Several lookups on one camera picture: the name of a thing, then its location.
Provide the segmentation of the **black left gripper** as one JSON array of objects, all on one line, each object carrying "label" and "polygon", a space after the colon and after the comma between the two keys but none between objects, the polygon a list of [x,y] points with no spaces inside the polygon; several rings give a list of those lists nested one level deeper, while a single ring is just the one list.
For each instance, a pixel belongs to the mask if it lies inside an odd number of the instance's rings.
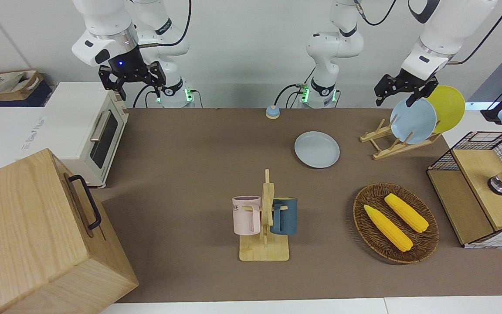
[{"label": "black left gripper", "polygon": [[377,98],[375,105],[380,107],[385,98],[400,92],[406,92],[411,93],[406,100],[406,106],[410,108],[420,98],[429,97],[438,84],[438,79],[434,75],[431,75],[428,79],[421,79],[403,69],[394,77],[390,74],[384,74],[374,87]]}]

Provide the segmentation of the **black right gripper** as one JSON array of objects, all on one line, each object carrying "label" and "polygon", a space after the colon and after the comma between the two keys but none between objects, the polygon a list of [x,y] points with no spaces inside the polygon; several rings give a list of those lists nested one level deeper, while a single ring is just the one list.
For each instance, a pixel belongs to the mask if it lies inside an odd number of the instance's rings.
[{"label": "black right gripper", "polygon": [[158,61],[146,65],[132,68],[128,62],[123,61],[113,63],[113,66],[99,66],[99,77],[103,83],[104,89],[113,91],[117,100],[125,101],[127,93],[124,91],[123,84],[142,82],[150,85],[154,89],[156,98],[161,97],[162,88],[166,85],[166,75]]}]

